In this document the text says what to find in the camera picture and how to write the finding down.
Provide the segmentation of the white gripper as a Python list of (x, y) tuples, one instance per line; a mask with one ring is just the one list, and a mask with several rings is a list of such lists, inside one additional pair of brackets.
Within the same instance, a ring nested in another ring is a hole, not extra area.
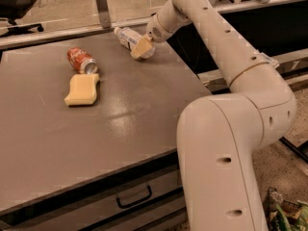
[(157, 43), (167, 41), (174, 34), (175, 21), (170, 16), (154, 14), (146, 26), (147, 35), (132, 38), (131, 56), (134, 59), (149, 58), (154, 48), (152, 40)]

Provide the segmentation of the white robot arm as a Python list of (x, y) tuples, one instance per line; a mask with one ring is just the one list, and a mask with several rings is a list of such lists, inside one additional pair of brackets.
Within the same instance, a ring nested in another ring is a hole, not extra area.
[(268, 231), (252, 153), (290, 129), (294, 93), (210, 0), (168, 0), (146, 34), (164, 42), (188, 23), (230, 89), (194, 100), (179, 117), (177, 153), (191, 231)]

